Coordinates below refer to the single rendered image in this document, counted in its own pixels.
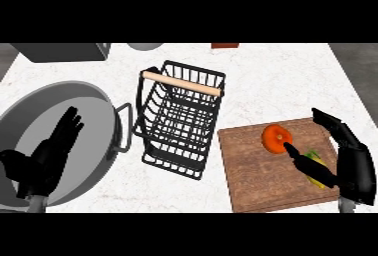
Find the orange round fruit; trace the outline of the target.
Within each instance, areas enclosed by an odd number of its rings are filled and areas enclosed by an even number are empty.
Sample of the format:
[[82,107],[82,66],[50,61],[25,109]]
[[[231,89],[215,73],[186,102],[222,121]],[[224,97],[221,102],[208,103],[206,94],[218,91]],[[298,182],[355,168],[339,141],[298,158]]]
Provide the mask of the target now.
[[286,151],[284,142],[292,142],[289,131],[277,124],[267,125],[261,133],[261,144],[265,150],[273,154],[283,153]]

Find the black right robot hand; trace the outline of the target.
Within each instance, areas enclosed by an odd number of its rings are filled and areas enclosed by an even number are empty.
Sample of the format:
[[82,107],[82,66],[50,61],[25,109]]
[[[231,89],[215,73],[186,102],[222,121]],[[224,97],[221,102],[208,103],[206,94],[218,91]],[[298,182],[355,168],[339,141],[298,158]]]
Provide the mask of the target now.
[[[317,108],[313,122],[329,132],[338,144],[336,173],[327,169],[326,187],[339,188],[339,196],[358,204],[373,205],[376,195],[376,175],[367,146],[360,142],[347,124]],[[295,168],[307,175],[311,173],[311,160],[299,154],[293,145],[283,143]]]

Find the brown wooden cutting board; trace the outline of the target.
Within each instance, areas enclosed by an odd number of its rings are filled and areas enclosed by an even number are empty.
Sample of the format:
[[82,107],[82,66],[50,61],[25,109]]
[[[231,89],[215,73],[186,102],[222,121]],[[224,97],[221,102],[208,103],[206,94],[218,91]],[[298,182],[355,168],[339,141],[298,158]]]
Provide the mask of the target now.
[[336,153],[324,128],[311,118],[220,129],[217,132],[234,213],[270,212],[338,200],[338,188],[320,189],[296,170],[287,153],[270,153],[261,144],[267,125],[279,124],[290,133],[304,155],[313,150],[336,174]]

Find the grey round container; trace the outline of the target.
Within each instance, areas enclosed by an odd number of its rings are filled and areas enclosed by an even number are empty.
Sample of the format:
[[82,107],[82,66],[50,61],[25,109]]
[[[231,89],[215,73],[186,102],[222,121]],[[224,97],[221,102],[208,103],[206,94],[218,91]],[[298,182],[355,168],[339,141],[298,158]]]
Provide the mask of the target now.
[[127,43],[137,51],[150,51],[156,49],[163,43]]

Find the dark grey box appliance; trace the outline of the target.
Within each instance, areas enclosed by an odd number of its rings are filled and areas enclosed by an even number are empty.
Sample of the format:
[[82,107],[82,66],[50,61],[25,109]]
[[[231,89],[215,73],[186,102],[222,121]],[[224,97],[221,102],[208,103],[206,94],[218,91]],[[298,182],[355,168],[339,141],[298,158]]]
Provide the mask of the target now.
[[109,43],[11,43],[33,63],[104,61]]

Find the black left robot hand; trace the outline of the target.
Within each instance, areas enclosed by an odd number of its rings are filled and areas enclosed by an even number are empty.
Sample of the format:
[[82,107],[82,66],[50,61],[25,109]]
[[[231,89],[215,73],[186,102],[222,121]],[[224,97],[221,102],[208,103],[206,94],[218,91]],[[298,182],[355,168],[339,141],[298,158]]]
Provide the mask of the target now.
[[29,196],[47,197],[54,191],[82,127],[78,109],[69,107],[50,137],[39,142],[29,156],[13,149],[0,152],[5,177],[17,182],[19,199]]

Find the large grey metal pot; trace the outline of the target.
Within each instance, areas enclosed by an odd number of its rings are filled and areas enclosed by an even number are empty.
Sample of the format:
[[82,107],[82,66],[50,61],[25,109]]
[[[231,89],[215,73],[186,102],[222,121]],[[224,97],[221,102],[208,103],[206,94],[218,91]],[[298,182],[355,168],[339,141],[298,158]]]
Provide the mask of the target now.
[[64,171],[47,205],[57,206],[79,197],[101,180],[116,155],[129,149],[131,124],[119,119],[100,88],[87,82],[53,83],[0,110],[0,151],[31,154],[50,137],[67,108],[78,109],[84,127],[67,155]]

